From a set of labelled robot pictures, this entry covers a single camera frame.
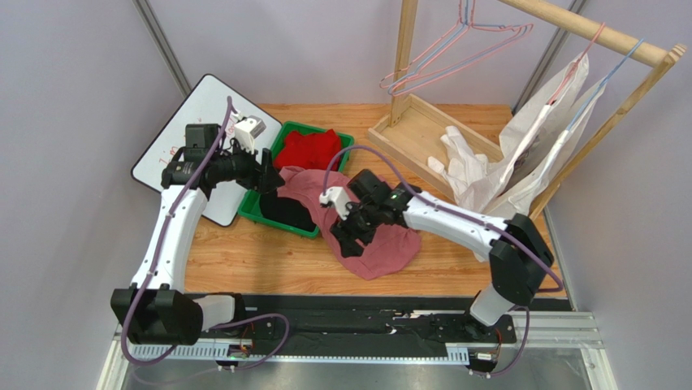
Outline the pink t shirt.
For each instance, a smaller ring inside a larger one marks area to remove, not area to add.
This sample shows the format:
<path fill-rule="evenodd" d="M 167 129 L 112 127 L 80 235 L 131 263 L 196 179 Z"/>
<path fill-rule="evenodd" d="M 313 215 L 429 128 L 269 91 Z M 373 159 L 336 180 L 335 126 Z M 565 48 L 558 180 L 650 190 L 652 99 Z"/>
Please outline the pink t shirt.
<path fill-rule="evenodd" d="M 422 238 L 416 231 L 384 224 L 377 228 L 373 242 L 360 257 L 342 256 L 339 242 L 329 232 L 337 212 L 321 207 L 318 200 L 325 171 L 289 166 L 283 167 L 279 174 L 285 185 L 279 188 L 278 196 L 296 200 L 308 210 L 335 259 L 354 275 L 374 280 L 396 273 L 406 268 L 421 250 Z"/>

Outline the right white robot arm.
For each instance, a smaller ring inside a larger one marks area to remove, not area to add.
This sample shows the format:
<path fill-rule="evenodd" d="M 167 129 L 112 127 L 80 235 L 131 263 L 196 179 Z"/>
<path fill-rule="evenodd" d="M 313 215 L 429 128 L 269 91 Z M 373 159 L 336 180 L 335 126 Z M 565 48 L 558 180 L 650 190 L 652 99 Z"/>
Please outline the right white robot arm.
<path fill-rule="evenodd" d="M 324 186 L 319 203 L 337 213 L 330 231 L 345 257 L 360 257 L 378 228 L 396 225 L 440 236 L 489 262 L 491 283 L 468 309 L 479 326 L 494 326 L 510 309 L 528 306 L 544 279 L 554 275 L 554 256 L 525 214 L 509 219 L 479 214 L 406 181 L 391 187 L 369 170 L 344 187 Z"/>

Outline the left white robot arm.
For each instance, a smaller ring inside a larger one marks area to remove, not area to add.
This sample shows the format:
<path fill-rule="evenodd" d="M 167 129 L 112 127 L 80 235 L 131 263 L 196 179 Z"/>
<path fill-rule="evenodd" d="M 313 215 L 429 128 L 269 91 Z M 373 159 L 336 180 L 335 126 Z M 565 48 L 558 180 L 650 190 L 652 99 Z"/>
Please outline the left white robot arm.
<path fill-rule="evenodd" d="M 202 332 L 241 312 L 238 294 L 184 294 L 185 269 L 194 232 L 218 184 L 234 182 L 256 193 L 283 185 L 271 151 L 255 147 L 265 127 L 247 117 L 226 138 L 215 123 L 186 126 L 185 145 L 162 170 L 161 205 L 144 260 L 129 287 L 115 289 L 110 299 L 128 342 L 193 345 Z"/>

